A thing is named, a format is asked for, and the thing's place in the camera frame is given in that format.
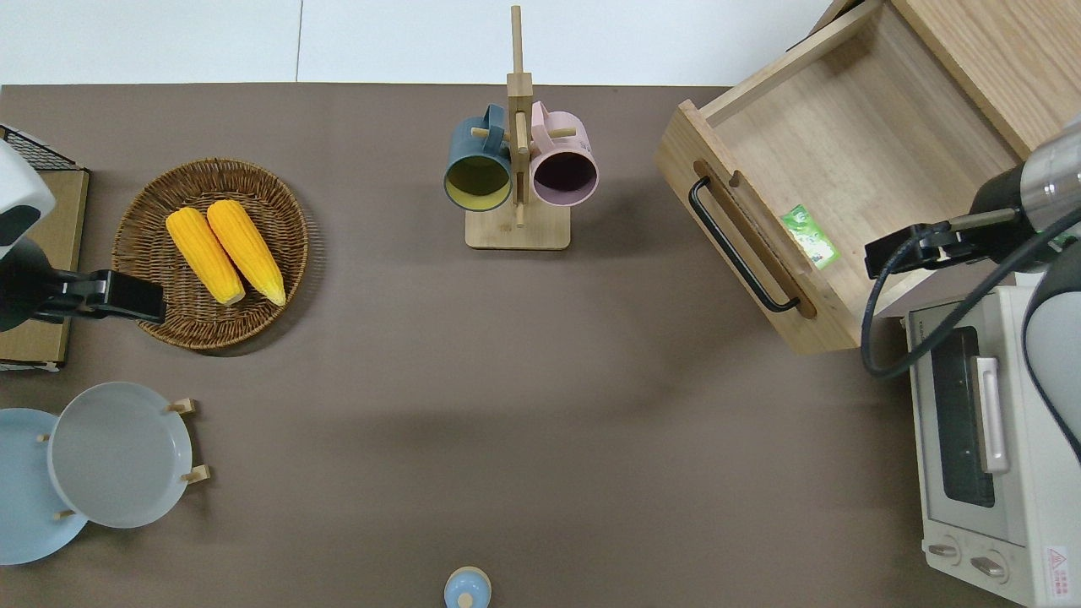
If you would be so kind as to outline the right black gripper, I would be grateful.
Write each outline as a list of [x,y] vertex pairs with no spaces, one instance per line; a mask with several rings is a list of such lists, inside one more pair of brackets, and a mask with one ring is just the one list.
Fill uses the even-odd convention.
[[870,280],[915,269],[945,269],[974,259],[974,247],[963,242],[950,222],[919,223],[865,244],[865,269]]

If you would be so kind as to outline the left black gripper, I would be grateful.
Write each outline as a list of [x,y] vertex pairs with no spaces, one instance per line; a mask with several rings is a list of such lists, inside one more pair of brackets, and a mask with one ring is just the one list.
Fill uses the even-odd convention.
[[165,290],[130,274],[54,269],[46,274],[43,289],[34,310],[37,322],[61,323],[69,317],[120,317],[155,326],[166,321]]

